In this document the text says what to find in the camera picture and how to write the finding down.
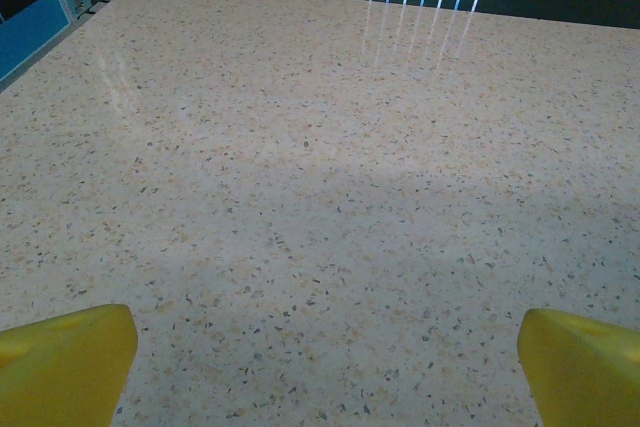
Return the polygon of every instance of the yellow plastic piece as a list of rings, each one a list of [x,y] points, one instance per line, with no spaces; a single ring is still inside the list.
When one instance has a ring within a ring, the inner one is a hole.
[[[125,305],[0,332],[0,426],[109,426],[137,345]]]
[[[640,334],[530,310],[518,352],[546,427],[640,426]]]

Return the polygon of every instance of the table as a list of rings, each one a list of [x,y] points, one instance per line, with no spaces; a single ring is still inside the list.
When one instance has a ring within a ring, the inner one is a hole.
[[[114,0],[0,95],[0,325],[128,304],[118,426],[534,425],[527,309],[640,327],[639,46]]]

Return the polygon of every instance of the yellow object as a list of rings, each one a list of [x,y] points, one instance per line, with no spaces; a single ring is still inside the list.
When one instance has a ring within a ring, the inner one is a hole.
[[[640,425],[640,334],[530,310],[518,352],[545,427]]]
[[[0,332],[0,426],[109,426],[137,345],[125,305]]]

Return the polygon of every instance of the terrazzo surface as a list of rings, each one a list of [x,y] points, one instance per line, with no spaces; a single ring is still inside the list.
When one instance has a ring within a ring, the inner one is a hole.
[[[527,425],[548,306],[640,328],[640,32],[114,0],[0,94],[0,327],[130,306],[115,426]]]

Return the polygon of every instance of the speckled countertop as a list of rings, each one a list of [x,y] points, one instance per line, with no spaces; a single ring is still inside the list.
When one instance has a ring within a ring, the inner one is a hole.
[[[640,328],[640,32],[115,0],[0,94],[0,326],[128,304],[116,426],[527,425],[525,311]]]

